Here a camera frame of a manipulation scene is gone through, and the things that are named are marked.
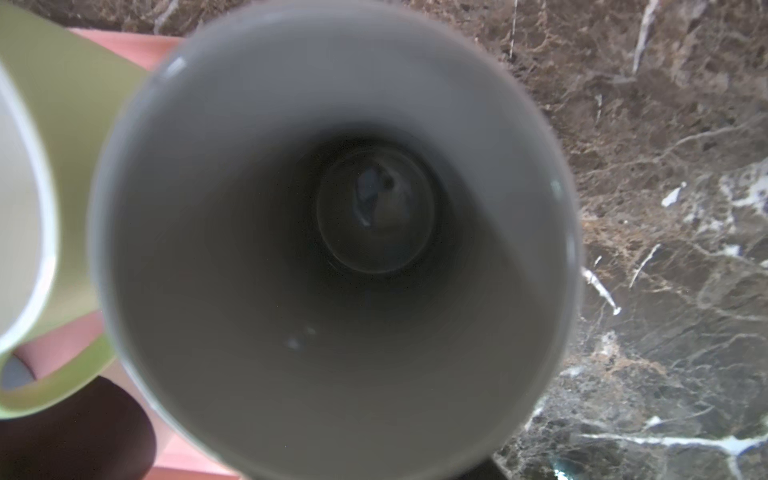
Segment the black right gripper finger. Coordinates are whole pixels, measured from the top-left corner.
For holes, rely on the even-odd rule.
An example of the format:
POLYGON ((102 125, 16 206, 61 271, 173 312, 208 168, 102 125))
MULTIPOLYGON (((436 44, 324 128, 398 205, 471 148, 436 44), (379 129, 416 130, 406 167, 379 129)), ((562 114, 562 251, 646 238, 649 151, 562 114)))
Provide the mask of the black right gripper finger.
POLYGON ((508 480, 508 476, 494 459, 487 458, 454 480, 508 480))

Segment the grey mug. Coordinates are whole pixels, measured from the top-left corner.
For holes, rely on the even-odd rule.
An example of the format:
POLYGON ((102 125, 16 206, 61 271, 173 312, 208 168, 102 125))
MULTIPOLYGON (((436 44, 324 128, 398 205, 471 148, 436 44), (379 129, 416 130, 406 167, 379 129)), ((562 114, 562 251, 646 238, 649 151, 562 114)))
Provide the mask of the grey mug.
POLYGON ((249 479, 448 479, 555 376, 581 226, 492 56, 380 1, 263 1, 184 41, 106 142, 88 245, 160 415, 249 479))

